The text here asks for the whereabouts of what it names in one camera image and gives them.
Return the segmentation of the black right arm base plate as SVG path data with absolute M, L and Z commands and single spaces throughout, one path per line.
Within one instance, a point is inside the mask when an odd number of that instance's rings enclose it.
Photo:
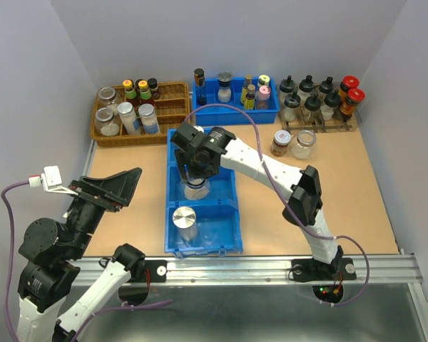
M 300 283 L 334 281 L 339 278 L 339 275 L 342 276 L 343 280 L 353 281 L 357 279 L 351 258 L 341 258 L 331 264 L 315 261 L 312 258 L 293 259 L 290 268 L 292 279 Z

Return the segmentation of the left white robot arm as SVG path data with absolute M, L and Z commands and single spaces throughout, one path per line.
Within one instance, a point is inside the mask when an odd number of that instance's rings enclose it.
M 116 248 L 111 260 L 85 294 L 64 314 L 60 308 L 80 273 L 79 260 L 105 212 L 118 212 L 133 198 L 139 167 L 105 178 L 80 177 L 64 186 L 57 166 L 29 178 L 31 187 L 73 198 L 65 222 L 43 217 L 25 231 L 19 254 L 28 264 L 19 278 L 19 341 L 75 341 L 88 320 L 127 281 L 140 279 L 145 254 L 130 244 Z

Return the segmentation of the tall silver-lid glass jar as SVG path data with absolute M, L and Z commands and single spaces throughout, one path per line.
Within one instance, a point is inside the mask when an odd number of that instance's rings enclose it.
M 192 207 L 178 207 L 172 215 L 172 221 L 184 242 L 191 243 L 195 241 L 198 235 L 198 224 L 197 214 Z

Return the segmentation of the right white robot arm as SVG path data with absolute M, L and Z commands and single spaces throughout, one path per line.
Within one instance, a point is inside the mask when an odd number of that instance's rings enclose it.
M 331 233 L 322 210 L 319 172 L 286 165 L 253 149 L 222 127 L 208 132 L 183 123 L 170 137 L 180 178 L 208 179 L 221 168 L 239 172 L 277 192 L 285 206 L 283 217 L 303 231 L 312 252 L 310 270 L 330 278 L 340 269 L 343 251 Z

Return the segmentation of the round open-top glass jar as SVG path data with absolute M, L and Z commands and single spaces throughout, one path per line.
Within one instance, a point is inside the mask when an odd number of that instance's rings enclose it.
M 210 193 L 210 182 L 208 179 L 192 178 L 182 185 L 182 191 L 187 200 L 202 200 Z

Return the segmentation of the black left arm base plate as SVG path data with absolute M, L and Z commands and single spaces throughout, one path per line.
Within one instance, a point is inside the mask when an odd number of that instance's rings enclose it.
M 132 269 L 128 283 L 165 283 L 167 278 L 168 262 L 165 259 L 146 259 Z

